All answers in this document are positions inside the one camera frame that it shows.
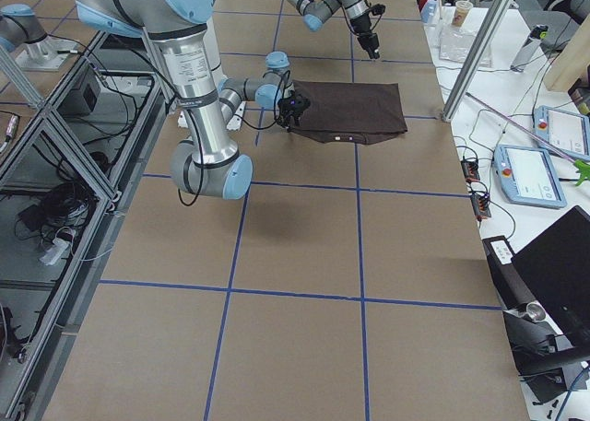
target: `wire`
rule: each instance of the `wire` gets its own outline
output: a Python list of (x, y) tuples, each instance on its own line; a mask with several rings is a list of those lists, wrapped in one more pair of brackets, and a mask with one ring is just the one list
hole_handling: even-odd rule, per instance
[[(534, 59), (532, 59), (529, 62), (526, 62), (525, 64), (522, 64), (522, 66), (526, 66), (528, 64), (532, 64), (534, 61), (538, 60), (538, 59), (542, 59), (543, 57), (547, 57), (544, 53), (535, 57)], [(461, 69), (463, 69), (462, 67), (455, 67), (452, 68), (451, 66), (435, 66), (436, 69), (448, 69), (451, 71), (460, 71)], [(478, 69), (477, 72), (478, 73), (506, 73), (512, 71), (513, 69)]]
[(99, 258), (104, 257), (107, 253), (110, 253), (114, 250), (114, 246), (112, 248), (110, 248), (109, 250), (103, 252), (101, 255), (97, 255), (96, 257), (92, 257), (92, 258), (85, 258), (83, 260), (80, 260), (80, 262), (93, 262), (95, 260), (98, 260)]
[(197, 147), (199, 149), (199, 156), (201, 157), (201, 171), (199, 172), (199, 187), (196, 190), (195, 193), (195, 197), (193, 198), (193, 200), (191, 200), (189, 203), (186, 203), (183, 199), (183, 195), (181, 193), (181, 190), (178, 190), (178, 199), (181, 201), (181, 204), (183, 206), (187, 206), (190, 207), (192, 205), (194, 205), (196, 203), (196, 200), (199, 198), (199, 195), (201, 194), (201, 190), (203, 189), (203, 173), (205, 172), (205, 157), (203, 155), (203, 146), (201, 144), (201, 133), (199, 133), (199, 128), (196, 127), (196, 119), (193, 115), (193, 112), (191, 110), (186, 110), (186, 113), (189, 115), (189, 117), (191, 118), (191, 120), (193, 121), (193, 124), (195, 125), (195, 132), (196, 132), (196, 143), (197, 143)]
[(19, 118), (20, 118), (20, 115), (18, 115), (18, 114), (17, 114), (17, 113), (15, 113), (15, 112), (12, 112), (12, 111), (4, 111), (4, 110), (0, 110), (0, 112), (2, 112), (3, 114), (16, 115), (17, 117), (19, 117)]
[[(92, 57), (94, 57), (96, 59), (96, 61), (99, 63), (99, 65), (102, 67), (103, 70), (107, 71), (107, 67), (104, 65), (104, 63), (100, 60), (100, 58), (84, 43), (82, 43), (81, 41), (77, 41), (76, 39), (70, 39), (68, 37), (62, 37), (62, 36), (57, 36), (55, 34), (52, 34), (51, 37), (55, 37), (56, 39), (61, 39), (63, 41), (72, 41), (74, 43), (77, 43), (78, 45), (80, 45), (82, 48), (84, 48), (84, 52), (88, 55), (92, 55)], [(88, 63), (90, 64), (90, 66), (92, 66), (92, 62), (89, 60), (89, 58), (86, 55), (81, 54), (81, 56), (83, 58), (85, 58), (86, 60), (88, 60)], [(116, 93), (119, 95), (119, 97), (121, 97), (121, 101), (123, 102), (123, 105), (125, 107), (125, 112), (127, 113), (127, 123), (129, 123), (130, 118), (129, 118), (129, 110), (127, 109), (127, 104), (125, 103), (123, 97), (127, 97), (130, 98), (134, 104), (134, 108), (136, 110), (136, 114), (137, 114), (137, 103), (136, 103), (136, 99), (129, 95), (129, 94), (125, 94), (124, 92), (120, 91), (119, 88), (117, 87), (117, 82), (114, 80), (114, 78), (111, 76), (111, 81), (114, 84), (114, 89), (109, 87), (106, 83), (106, 81), (102, 81), (101, 83), (103, 86), (105, 86), (107, 89), (109, 89), (110, 91)]]
[(6, 315), (4, 314), (4, 304), (2, 304), (2, 302), (0, 302), (0, 314), (2, 315), (3, 329), (2, 345), (0, 346), (0, 363), (2, 363), (2, 357), (4, 356), (5, 347), (8, 342), (8, 325), (6, 323)]
[(511, 238), (514, 236), (514, 233), (516, 232), (516, 220), (514, 219), (514, 216), (513, 216), (513, 215), (512, 215), (510, 212), (508, 212), (508, 211), (507, 211), (507, 210), (506, 210), (506, 209), (505, 209), (503, 206), (500, 206), (500, 205), (498, 205), (496, 202), (492, 202), (492, 201), (490, 200), (490, 203), (491, 203), (492, 205), (495, 205), (495, 206), (499, 207), (499, 208), (500, 208), (502, 211), (504, 211), (504, 212), (506, 213), (506, 215), (507, 215), (507, 216), (508, 216), (508, 217), (509, 217), (509, 218), (512, 220), (512, 222), (513, 222), (513, 230), (512, 230), (512, 232), (510, 233), (510, 235), (509, 235), (508, 237), (506, 237), (506, 239), (507, 239), (507, 240), (511, 239)]
[(560, 421), (560, 417), (561, 417), (561, 414), (563, 413), (563, 409), (565, 409), (565, 404), (567, 404), (568, 401), (570, 400), (570, 396), (572, 396), (572, 392), (575, 388), (575, 385), (582, 378), (584, 373), (587, 372), (589, 369), (590, 369), (590, 364), (588, 366), (586, 366), (585, 368), (583, 368), (582, 370), (580, 370), (580, 373), (578, 373), (578, 376), (575, 377), (575, 380), (573, 380), (572, 385), (570, 386), (570, 389), (568, 389), (568, 392), (565, 395), (565, 398), (563, 399), (563, 403), (561, 403), (560, 411), (557, 413), (557, 416), (555, 416), (555, 421)]

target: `robotic arm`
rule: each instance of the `robotic arm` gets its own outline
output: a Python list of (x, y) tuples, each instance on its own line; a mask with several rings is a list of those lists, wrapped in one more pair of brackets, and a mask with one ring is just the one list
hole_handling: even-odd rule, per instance
[(191, 136), (176, 148), (171, 175), (179, 189), (238, 199), (252, 161), (240, 155), (226, 124), (242, 100), (274, 109), (290, 83), (289, 60), (271, 53), (261, 79), (226, 80), (216, 87), (204, 42), (213, 0), (77, 0), (78, 17), (91, 27), (126, 37), (143, 32), (162, 52)]
[(372, 32), (370, 14), (382, 16), (385, 5), (371, 6), (364, 0), (287, 0), (303, 16), (303, 20), (311, 31), (319, 30), (340, 7), (344, 12), (353, 34), (359, 40), (360, 47), (367, 52), (371, 59), (379, 58), (379, 38)]

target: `black device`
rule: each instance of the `black device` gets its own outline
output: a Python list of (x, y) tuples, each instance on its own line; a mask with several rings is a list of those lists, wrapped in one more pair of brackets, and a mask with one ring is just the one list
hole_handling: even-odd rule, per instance
[[(590, 216), (579, 206), (518, 253), (504, 237), (484, 240), (494, 284), (509, 309), (536, 299), (563, 335), (544, 322), (505, 315), (514, 362), (540, 402), (570, 389), (590, 359)], [(585, 389), (579, 380), (576, 389)]]
[(573, 345), (590, 345), (590, 216), (575, 206), (513, 257), (513, 265)]
[(535, 296), (513, 265), (514, 250), (502, 237), (484, 239), (483, 247), (490, 267), (491, 279), (506, 309), (518, 309), (535, 301)]
[(296, 126), (299, 126), (299, 118), (305, 110), (312, 106), (312, 103), (309, 99), (302, 96), (302, 94), (291, 91), (290, 96), (279, 100), (277, 106), (277, 123), (288, 130), (291, 125), (291, 119), (293, 119)]

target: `white table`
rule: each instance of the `white table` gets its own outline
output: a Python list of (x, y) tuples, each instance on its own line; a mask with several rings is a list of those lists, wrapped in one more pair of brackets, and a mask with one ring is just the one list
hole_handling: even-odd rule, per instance
[[(444, 11), (454, 11), (453, 8), (444, 8)], [(464, 24), (465, 29), (476, 30), (486, 14), (485, 8), (474, 8), (470, 11), (469, 16)], [(427, 34), (431, 33), (433, 28), (426, 27)], [(476, 97), (486, 101), (496, 110), (506, 114), (530, 114), (535, 98), (538, 92), (538, 99), (535, 106), (547, 105), (550, 107), (561, 106), (565, 111), (577, 112), (570, 97), (566, 93), (549, 92), (545, 86), (540, 85), (545, 69), (549, 66), (543, 53), (538, 50), (533, 58), (539, 57), (530, 63), (523, 73), (512, 71), (487, 72), (490, 70), (508, 70), (516, 53), (525, 40), (529, 28), (523, 21), (520, 13), (511, 9), (506, 14), (496, 36), (491, 42), (492, 67), (480, 67), (476, 74), (469, 91)], [(446, 99), (449, 90), (456, 80), (458, 70), (444, 69), (460, 68), (461, 64), (444, 61), (439, 59), (439, 48), (431, 46), (431, 55), (434, 64), (437, 66), (437, 77), (442, 86), (442, 95)], [(541, 207), (513, 205), (507, 202), (495, 172), (490, 170), (491, 161), (483, 158), (491, 158), (488, 149), (474, 143), (469, 139), (472, 138), (482, 145), (495, 148), (498, 143), (535, 146), (534, 141), (515, 127), (508, 125), (505, 134), (502, 129), (505, 122), (490, 112), (482, 112), (479, 116), (477, 125), (474, 130), (474, 124), (478, 117), (478, 112), (482, 109), (474, 100), (465, 98), (461, 103), (457, 114), (453, 118), (452, 127), (455, 135), (455, 142), (458, 146), (469, 146), (473, 148), (480, 158), (479, 173), (481, 179), (490, 187), (491, 200), (504, 207), (514, 217), (516, 228), (513, 236), (510, 238), (511, 245), (515, 251), (520, 251), (529, 241), (533, 240), (541, 231), (555, 222), (560, 216), (565, 214), (574, 205), (580, 205), (586, 211), (590, 211), (590, 183), (585, 183), (580, 187), (575, 187), (573, 182), (563, 182), (561, 184), (568, 205), (563, 209), (547, 209)], [(521, 125), (531, 128), (532, 118), (529, 116), (513, 117)], [(459, 157), (462, 157), (465, 149), (457, 148)], [(466, 157), (472, 157), (473, 154), (467, 150)], [(575, 170), (572, 165), (561, 158), (552, 158), (558, 175), (561, 178), (576, 178)], [(508, 236), (513, 232), (513, 222), (498, 206), (490, 207), (492, 218), (482, 221), (480, 227), (480, 236), (482, 239), (497, 235)], [(545, 406), (534, 406), (531, 404), (535, 401), (535, 396), (530, 389), (523, 385), (523, 392), (527, 399), (527, 406), (531, 419), (546, 419), (549, 412), (550, 403)], [(553, 419), (557, 414), (553, 409)], [(567, 420), (568, 417), (579, 417), (587, 419), (590, 414), (590, 391), (574, 392), (568, 405), (561, 415), (561, 421)]]

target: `black cable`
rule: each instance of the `black cable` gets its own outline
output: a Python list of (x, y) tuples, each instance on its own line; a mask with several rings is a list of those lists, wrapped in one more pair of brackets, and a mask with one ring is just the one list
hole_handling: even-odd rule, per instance
[(514, 219), (514, 216), (510, 212), (508, 212), (503, 206), (498, 205), (496, 202), (492, 202), (490, 200), (490, 203), (492, 205), (498, 206), (512, 220), (512, 222), (513, 222), (513, 231), (510, 233), (510, 235), (508, 237), (506, 237), (507, 240), (511, 239), (514, 236), (514, 233), (516, 232), (516, 220)]
[(189, 117), (193, 121), (193, 124), (195, 125), (196, 143), (197, 143), (197, 147), (199, 149), (199, 156), (201, 158), (201, 161), (200, 161), (201, 171), (200, 171), (200, 177), (199, 177), (199, 187), (196, 190), (195, 197), (193, 198), (193, 200), (191, 200), (189, 203), (186, 203), (183, 199), (183, 195), (181, 193), (181, 190), (180, 189), (178, 190), (178, 199), (180, 200), (181, 204), (183, 206), (190, 207), (196, 203), (196, 200), (199, 198), (199, 195), (201, 194), (201, 190), (203, 189), (203, 172), (205, 171), (205, 157), (203, 156), (203, 147), (201, 145), (201, 134), (199, 133), (198, 127), (196, 126), (196, 119), (193, 115), (193, 112), (191, 110), (186, 110), (186, 113), (189, 115)]
[(36, 145), (32, 145), (32, 148), (33, 148), (33, 149), (35, 149), (35, 151), (37, 151), (37, 154), (39, 154), (39, 157), (41, 157), (41, 158), (42, 158), (43, 160), (45, 160), (45, 161), (46, 161), (46, 162), (47, 162), (49, 165), (51, 165), (52, 167), (54, 167), (54, 168), (55, 168), (55, 169), (58, 171), (57, 173), (59, 174), (59, 171), (60, 171), (60, 170), (62, 170), (62, 169), (59, 167), (58, 163), (53, 163), (51, 160), (49, 160), (49, 159), (47, 158), (47, 156), (45, 156), (45, 154), (43, 154), (43, 153), (41, 152), (41, 150), (40, 150), (40, 149), (39, 149), (39, 148), (38, 148)]
[(17, 114), (17, 113), (15, 113), (15, 112), (12, 112), (12, 111), (4, 111), (4, 110), (0, 110), (0, 112), (2, 112), (3, 114), (16, 115), (17, 117), (20, 117), (20, 115), (18, 115), (18, 114)]

